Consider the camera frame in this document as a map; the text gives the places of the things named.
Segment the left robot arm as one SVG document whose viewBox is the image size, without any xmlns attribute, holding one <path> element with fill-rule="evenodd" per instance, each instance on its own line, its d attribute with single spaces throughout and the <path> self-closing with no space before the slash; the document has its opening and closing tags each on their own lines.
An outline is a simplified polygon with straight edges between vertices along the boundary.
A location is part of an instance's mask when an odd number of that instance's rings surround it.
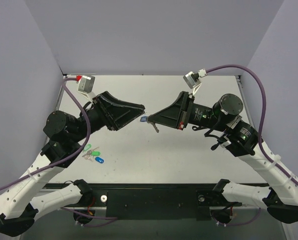
<svg viewBox="0 0 298 240">
<path fill-rule="evenodd" d="M 0 233 L 16 237 L 42 216 L 67 205 L 89 205 L 93 191 L 83 179 L 45 195 L 37 193 L 57 174 L 69 167 L 85 148 L 90 135 L 103 127 L 118 131 L 144 113 L 142 104 L 121 101 L 109 92 L 94 96 L 89 109 L 79 117 L 60 110 L 52 112 L 43 129 L 49 138 L 33 164 L 19 180 L 0 194 Z"/>
</svg>

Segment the silver key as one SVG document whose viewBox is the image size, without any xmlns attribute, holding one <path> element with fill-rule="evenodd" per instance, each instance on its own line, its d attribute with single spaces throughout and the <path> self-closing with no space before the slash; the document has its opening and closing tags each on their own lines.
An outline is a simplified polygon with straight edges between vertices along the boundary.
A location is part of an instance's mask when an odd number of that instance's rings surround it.
<svg viewBox="0 0 298 240">
<path fill-rule="evenodd" d="M 156 124 L 153 122 L 150 122 L 150 124 L 152 125 L 152 127 L 154 128 L 154 130 L 156 131 L 156 133 L 159 133 L 159 129 L 157 128 Z"/>
</svg>

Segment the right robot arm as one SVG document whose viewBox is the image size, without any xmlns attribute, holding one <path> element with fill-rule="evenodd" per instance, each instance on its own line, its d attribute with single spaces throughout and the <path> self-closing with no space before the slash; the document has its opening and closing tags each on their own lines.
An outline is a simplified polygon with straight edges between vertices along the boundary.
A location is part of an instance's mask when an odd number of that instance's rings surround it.
<svg viewBox="0 0 298 240">
<path fill-rule="evenodd" d="M 188 124 L 194 131 L 205 130 L 206 138 L 215 138 L 211 150 L 222 147 L 248 164 L 268 184 L 266 187 L 220 180 L 212 190 L 217 204 L 247 204 L 265 209 L 275 219 L 292 224 L 298 222 L 298 178 L 273 154 L 258 132 L 242 120 L 242 100 L 227 93 L 212 106 L 194 103 L 188 92 L 180 92 L 169 106 L 147 118 L 147 122 L 183 130 Z"/>
</svg>

